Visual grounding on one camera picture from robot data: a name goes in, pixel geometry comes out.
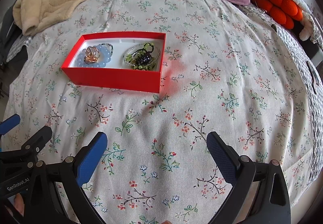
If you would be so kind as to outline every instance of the bed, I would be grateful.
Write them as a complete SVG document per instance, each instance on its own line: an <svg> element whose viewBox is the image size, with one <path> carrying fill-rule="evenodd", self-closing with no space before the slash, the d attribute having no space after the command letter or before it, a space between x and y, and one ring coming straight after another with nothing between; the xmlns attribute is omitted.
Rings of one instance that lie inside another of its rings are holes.
<svg viewBox="0 0 323 224"><path fill-rule="evenodd" d="M166 33L160 94L78 86L62 72L80 35L120 30ZM208 223L231 189L206 148L211 131L253 161L278 160L291 206L322 168L322 83L315 94L299 43L253 6L87 0L27 51L5 112L21 123L2 149L47 125L53 136L39 159L55 163L105 132L83 189L107 223Z"/></svg>

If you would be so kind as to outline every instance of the metal screw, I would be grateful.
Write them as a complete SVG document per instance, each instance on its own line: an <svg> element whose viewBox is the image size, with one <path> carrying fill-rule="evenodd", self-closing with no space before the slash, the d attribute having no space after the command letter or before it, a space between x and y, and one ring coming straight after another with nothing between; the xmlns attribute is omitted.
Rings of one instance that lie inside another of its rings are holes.
<svg viewBox="0 0 323 224"><path fill-rule="evenodd" d="M43 165L43 162L41 160L36 163L37 167L41 167L42 165Z"/></svg>
<svg viewBox="0 0 323 224"><path fill-rule="evenodd" d="M74 158L72 156L68 156L67 158L65 158L65 162L66 163L71 163L73 162Z"/></svg>
<svg viewBox="0 0 323 224"><path fill-rule="evenodd" d="M271 163L272 163L274 166L279 166L279 162L278 162L277 160L275 160L275 159L273 159L273 160L271 161Z"/></svg>
<svg viewBox="0 0 323 224"><path fill-rule="evenodd" d="M241 159L243 162L249 162L249 157L248 157L248 156L246 156L246 155L242 155L242 156L240 157L240 159Z"/></svg>

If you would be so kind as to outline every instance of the gold ring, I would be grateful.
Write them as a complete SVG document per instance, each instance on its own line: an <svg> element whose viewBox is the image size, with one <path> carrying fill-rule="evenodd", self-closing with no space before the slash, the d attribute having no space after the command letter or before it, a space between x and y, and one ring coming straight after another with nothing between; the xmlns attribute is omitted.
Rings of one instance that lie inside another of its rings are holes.
<svg viewBox="0 0 323 224"><path fill-rule="evenodd" d="M89 46L85 51L84 62L87 64L96 63L99 57L100 51L96 48L96 46Z"/></svg>

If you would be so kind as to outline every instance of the floor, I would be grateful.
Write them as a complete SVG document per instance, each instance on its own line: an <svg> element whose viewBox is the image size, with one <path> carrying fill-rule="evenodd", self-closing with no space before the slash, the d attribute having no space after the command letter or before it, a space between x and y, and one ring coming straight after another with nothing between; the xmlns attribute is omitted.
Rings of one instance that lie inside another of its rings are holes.
<svg viewBox="0 0 323 224"><path fill-rule="evenodd" d="M15 0L0 0L0 22L2 22L2 17L7 10L8 7L10 7ZM320 71L320 76L323 78L323 64L320 68L318 68ZM3 120L5 107L7 104L8 98L0 98L0 121ZM299 202L291 209L291 215L292 215L292 222L291 224L297 224L303 215L306 213L306 211L309 209L311 204L316 198L317 193L323 186L323 172L320 174L319 178L310 186L310 188L302 195Z"/></svg>

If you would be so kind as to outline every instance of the floral bed sheet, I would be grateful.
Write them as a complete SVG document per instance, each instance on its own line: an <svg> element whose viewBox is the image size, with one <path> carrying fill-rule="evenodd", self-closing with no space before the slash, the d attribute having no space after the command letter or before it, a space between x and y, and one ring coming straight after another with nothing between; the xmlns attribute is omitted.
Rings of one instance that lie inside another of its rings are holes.
<svg viewBox="0 0 323 224"><path fill-rule="evenodd" d="M160 94L77 86L60 69L81 34L120 30L167 34ZM27 50L5 112L21 123L2 148L48 125L39 159L55 163L105 132L83 188L106 223L208 223L231 189L206 148L211 131L254 161L277 159L291 205L311 183L313 118L300 73L270 25L225 0L88 0Z"/></svg>

